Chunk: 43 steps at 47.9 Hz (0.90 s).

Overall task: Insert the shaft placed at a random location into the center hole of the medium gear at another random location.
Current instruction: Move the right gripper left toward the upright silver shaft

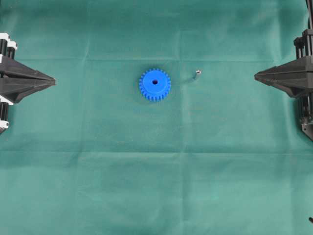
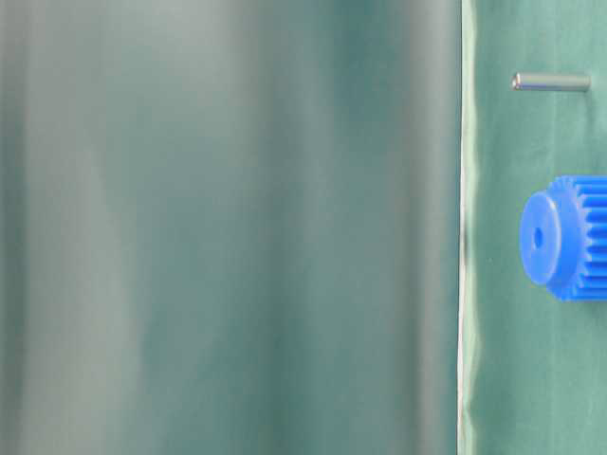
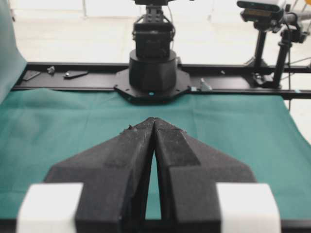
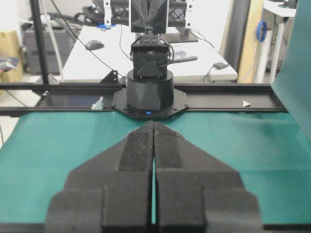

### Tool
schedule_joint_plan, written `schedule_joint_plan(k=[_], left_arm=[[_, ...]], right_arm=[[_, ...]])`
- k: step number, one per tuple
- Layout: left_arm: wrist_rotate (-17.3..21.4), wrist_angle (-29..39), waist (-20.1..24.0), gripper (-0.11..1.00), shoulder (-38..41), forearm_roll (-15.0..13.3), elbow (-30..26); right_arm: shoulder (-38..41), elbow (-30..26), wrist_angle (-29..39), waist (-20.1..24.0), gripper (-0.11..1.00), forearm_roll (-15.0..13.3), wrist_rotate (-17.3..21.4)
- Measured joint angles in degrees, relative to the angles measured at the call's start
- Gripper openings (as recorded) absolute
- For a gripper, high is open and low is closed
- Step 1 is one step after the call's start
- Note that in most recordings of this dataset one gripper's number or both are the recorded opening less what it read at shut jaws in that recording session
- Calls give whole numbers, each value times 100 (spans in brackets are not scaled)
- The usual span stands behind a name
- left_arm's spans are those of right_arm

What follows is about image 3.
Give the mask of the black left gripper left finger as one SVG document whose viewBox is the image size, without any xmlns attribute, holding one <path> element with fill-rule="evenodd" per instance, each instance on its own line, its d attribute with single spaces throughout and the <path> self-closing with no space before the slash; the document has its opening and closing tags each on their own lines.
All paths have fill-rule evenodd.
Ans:
<svg viewBox="0 0 311 233">
<path fill-rule="evenodd" d="M 120 233 L 146 209 L 155 119 L 53 165 L 30 186 L 19 233 Z"/>
</svg>

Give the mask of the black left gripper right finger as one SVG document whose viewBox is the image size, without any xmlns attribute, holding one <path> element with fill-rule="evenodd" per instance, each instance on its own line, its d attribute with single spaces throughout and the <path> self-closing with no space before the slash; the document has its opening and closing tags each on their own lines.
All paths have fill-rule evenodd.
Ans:
<svg viewBox="0 0 311 233">
<path fill-rule="evenodd" d="M 156 119 L 161 206 L 177 233 L 278 233 L 270 186 L 250 167 Z"/>
</svg>

